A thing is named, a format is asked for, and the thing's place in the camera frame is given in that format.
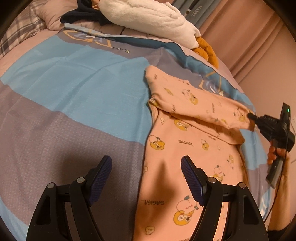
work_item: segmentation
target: bed sheet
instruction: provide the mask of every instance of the bed sheet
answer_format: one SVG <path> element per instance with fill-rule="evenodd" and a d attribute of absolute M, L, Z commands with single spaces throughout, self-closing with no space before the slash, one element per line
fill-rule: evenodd
<path fill-rule="evenodd" d="M 1 174 L 6 178 L 0 185 L 0 216 L 16 239 L 24 241 L 46 184 L 70 183 L 109 154 L 116 168 L 93 211 L 96 217 L 109 217 L 97 220 L 106 240 L 131 240 L 144 146 L 152 124 L 145 67 L 156 65 L 210 92 L 223 90 L 226 97 L 254 108 L 237 90 L 237 83 L 225 78 L 227 73 L 217 72 L 199 55 L 191 57 L 192 51 L 184 54 L 175 43 L 107 36 L 73 25 L 48 38 L 51 34 L 55 33 L 41 31 L 0 61 L 0 66 L 5 61 L 3 72 L 9 68 L 0 74 L 2 112 L 9 113 L 0 115 L 0 141 L 6 147 L 0 154 L 6 172 Z M 22 56 L 25 46 L 30 51 Z M 261 185 L 266 156 L 256 133 L 242 134 L 251 191 L 264 216 L 270 201 L 269 191 Z M 110 218 L 119 213 L 126 219 Z M 112 232 L 115 226 L 117 233 Z"/>

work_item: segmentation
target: orange plush fabric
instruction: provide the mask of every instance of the orange plush fabric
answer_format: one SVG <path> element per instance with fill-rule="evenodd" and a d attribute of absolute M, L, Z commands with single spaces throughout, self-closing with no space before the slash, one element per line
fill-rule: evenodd
<path fill-rule="evenodd" d="M 219 67 L 219 62 L 213 48 L 202 37 L 196 38 L 196 41 L 198 42 L 199 46 L 198 48 L 192 50 L 204 59 L 206 59 L 217 69 Z"/>

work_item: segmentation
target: black cable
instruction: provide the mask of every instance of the black cable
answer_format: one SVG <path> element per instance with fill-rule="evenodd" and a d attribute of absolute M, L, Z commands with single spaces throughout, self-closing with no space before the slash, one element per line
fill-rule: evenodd
<path fill-rule="evenodd" d="M 281 176 L 280 176 L 280 179 L 279 179 L 278 188 L 277 188 L 276 194 L 275 194 L 275 196 L 274 196 L 274 201 L 273 201 L 272 206 L 271 206 L 271 208 L 270 208 L 270 210 L 269 210 L 269 212 L 268 212 L 268 214 L 267 214 L 267 216 L 266 216 L 266 218 L 265 218 L 265 220 L 264 220 L 264 223 L 267 221 L 267 219 L 268 219 L 268 217 L 269 217 L 269 215 L 270 215 L 270 213 L 271 213 L 271 211 L 272 211 L 272 208 L 274 207 L 274 203 L 275 203 L 275 201 L 276 201 L 276 197 L 277 197 L 277 194 L 278 194 L 278 192 L 279 192 L 279 185 L 281 184 L 281 177 L 282 177 L 282 174 L 283 174 L 283 171 L 284 171 L 285 162 L 286 162 L 286 158 L 287 158 L 287 149 L 288 149 L 288 141 L 289 141 L 289 132 L 290 132 L 290 125 L 291 125 L 290 123 L 291 123 L 291 117 L 290 117 L 290 120 L 289 120 L 289 126 L 288 126 L 288 129 L 287 129 L 286 153 L 285 153 L 285 159 L 284 159 L 284 161 L 283 161 L 283 167 L 282 167 L 282 169 L 281 169 Z"/>

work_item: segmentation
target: plaid pillow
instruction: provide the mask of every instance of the plaid pillow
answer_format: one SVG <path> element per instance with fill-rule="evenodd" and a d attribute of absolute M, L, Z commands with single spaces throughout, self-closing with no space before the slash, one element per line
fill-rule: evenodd
<path fill-rule="evenodd" d="M 0 41 L 0 59 L 25 39 L 46 28 L 37 10 L 47 0 L 33 0 L 13 21 Z"/>

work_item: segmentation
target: black sleeve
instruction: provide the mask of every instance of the black sleeve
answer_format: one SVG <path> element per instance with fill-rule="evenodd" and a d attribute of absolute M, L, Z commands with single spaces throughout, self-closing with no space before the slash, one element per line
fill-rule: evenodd
<path fill-rule="evenodd" d="M 284 234 L 284 232 L 286 231 L 287 227 L 285 227 L 282 230 L 279 231 L 269 231 L 267 230 L 267 234 L 268 234 L 268 239 L 269 241 L 278 241 L 280 239 L 280 237 Z"/>

